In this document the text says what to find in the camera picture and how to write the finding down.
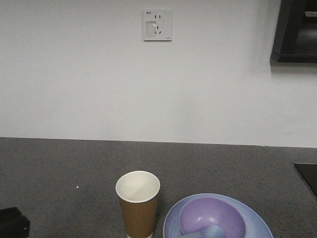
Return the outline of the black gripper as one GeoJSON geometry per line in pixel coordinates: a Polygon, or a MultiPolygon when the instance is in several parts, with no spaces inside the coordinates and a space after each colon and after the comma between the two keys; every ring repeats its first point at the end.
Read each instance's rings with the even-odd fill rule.
{"type": "Polygon", "coordinates": [[[28,238],[30,235],[30,221],[17,207],[0,210],[1,238],[28,238]]]}

